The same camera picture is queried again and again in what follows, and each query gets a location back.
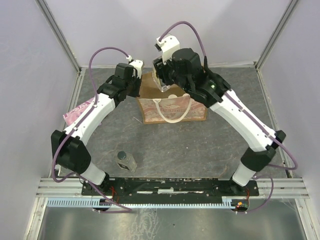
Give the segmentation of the tall clear glass bottle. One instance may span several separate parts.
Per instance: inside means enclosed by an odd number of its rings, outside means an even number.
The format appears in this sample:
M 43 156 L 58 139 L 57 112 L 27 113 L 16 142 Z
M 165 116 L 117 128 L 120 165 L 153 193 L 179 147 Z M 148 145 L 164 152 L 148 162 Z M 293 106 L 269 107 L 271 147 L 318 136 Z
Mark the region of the tall clear glass bottle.
M 161 92 L 166 92 L 172 85 L 172 80 L 169 78 L 171 68 L 168 64 L 164 64 L 161 56 L 154 59 L 152 64 L 153 81 Z

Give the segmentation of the cream bottle white cap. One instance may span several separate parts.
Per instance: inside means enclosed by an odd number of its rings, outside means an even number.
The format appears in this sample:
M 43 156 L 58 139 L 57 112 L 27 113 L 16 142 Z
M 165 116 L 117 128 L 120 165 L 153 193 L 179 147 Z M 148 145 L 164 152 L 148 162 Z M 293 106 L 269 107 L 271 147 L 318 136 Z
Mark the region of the cream bottle white cap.
M 185 93 L 185 94 L 182 95 L 182 97 L 190 98 L 190 95 L 188 93 Z

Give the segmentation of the yellow-green bottle white cap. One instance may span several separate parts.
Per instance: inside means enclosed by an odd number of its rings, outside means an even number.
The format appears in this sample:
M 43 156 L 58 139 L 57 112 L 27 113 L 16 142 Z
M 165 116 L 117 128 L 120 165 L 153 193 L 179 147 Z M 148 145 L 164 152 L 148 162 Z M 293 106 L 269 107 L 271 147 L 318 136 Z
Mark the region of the yellow-green bottle white cap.
M 169 99 L 173 99 L 173 98 L 176 98 L 176 97 L 177 96 L 175 94 L 171 94 L 171 95 L 168 96 Z

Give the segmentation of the brown canvas tote bag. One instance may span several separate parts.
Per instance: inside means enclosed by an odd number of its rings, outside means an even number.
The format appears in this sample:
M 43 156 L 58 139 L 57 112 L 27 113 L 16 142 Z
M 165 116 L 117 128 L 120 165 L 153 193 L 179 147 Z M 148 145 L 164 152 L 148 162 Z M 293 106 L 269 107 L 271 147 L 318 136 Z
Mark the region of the brown canvas tote bag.
M 179 123 L 190 121 L 204 121 L 207 118 L 207 108 L 186 94 L 179 86 L 173 84 L 170 89 L 161 92 L 153 80 L 153 73 L 142 75 L 137 98 L 144 124 Z

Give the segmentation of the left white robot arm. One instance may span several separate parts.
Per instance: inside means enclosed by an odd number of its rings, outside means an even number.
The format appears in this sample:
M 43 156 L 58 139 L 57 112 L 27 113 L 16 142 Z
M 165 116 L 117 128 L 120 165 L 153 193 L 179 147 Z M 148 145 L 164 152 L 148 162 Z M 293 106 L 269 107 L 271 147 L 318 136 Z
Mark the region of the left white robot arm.
M 93 183 L 99 195 L 110 191 L 109 175 L 93 162 L 86 145 L 102 120 L 127 96 L 138 97 L 144 62 L 119 63 L 113 75 L 97 90 L 87 109 L 64 131 L 51 135 L 53 162 Z

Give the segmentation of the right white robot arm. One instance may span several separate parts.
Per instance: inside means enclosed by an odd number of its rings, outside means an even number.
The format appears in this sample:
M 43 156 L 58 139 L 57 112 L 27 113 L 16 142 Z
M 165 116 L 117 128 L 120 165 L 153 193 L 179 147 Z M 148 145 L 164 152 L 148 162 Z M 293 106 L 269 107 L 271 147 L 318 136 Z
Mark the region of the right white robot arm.
M 259 120 L 241 102 L 231 85 L 210 70 L 207 60 L 201 63 L 199 54 L 191 48 L 176 50 L 168 60 L 160 56 L 152 64 L 161 83 L 179 86 L 193 100 L 225 119 L 247 142 L 248 148 L 228 184 L 233 195 L 241 195 L 251 178 L 271 162 L 286 134 Z

